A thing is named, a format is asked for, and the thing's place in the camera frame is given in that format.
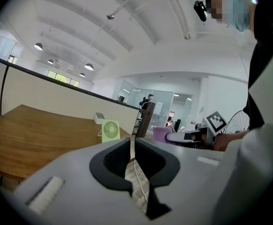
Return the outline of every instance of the hand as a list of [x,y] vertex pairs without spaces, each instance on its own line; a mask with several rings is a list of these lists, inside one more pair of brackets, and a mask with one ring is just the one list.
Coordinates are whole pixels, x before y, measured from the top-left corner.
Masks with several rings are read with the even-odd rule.
[[213,150],[215,151],[226,151],[229,142],[237,139],[242,139],[249,131],[244,131],[236,134],[218,134],[216,136]]
[[[203,149],[203,148],[205,147],[205,144],[206,144],[206,137],[207,137],[207,134],[206,134],[206,133],[204,133],[204,134],[201,135],[202,145],[198,147],[199,149]],[[193,141],[196,140],[196,135],[192,135],[192,140],[193,140]]]

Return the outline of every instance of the face mask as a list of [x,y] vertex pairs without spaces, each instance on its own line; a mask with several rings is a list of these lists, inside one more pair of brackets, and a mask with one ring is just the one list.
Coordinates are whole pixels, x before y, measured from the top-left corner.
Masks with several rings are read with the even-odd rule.
[[223,3],[223,14],[227,16],[227,24],[243,32],[251,26],[251,14],[248,0],[226,0]]

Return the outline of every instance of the pink chair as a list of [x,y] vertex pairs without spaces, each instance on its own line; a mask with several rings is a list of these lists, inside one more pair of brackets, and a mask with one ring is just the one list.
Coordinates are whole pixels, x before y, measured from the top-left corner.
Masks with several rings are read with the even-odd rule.
[[171,127],[154,127],[153,128],[153,138],[155,141],[176,145],[174,142],[169,142],[165,139],[166,135],[170,133],[173,133],[173,130]]

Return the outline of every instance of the black shirt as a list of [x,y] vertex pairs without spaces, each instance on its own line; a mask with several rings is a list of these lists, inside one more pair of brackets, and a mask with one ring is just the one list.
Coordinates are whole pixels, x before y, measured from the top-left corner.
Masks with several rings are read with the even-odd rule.
[[143,110],[146,110],[146,109],[147,109],[148,104],[149,104],[149,100],[148,100],[148,99],[144,99],[144,100],[142,100],[142,102],[140,102],[141,108],[142,108]]
[[[273,56],[273,19],[267,8],[257,4],[254,16],[254,35],[257,40],[251,64],[248,87],[250,88],[266,68]],[[250,95],[243,111],[250,117],[250,130],[264,124],[262,116]]]

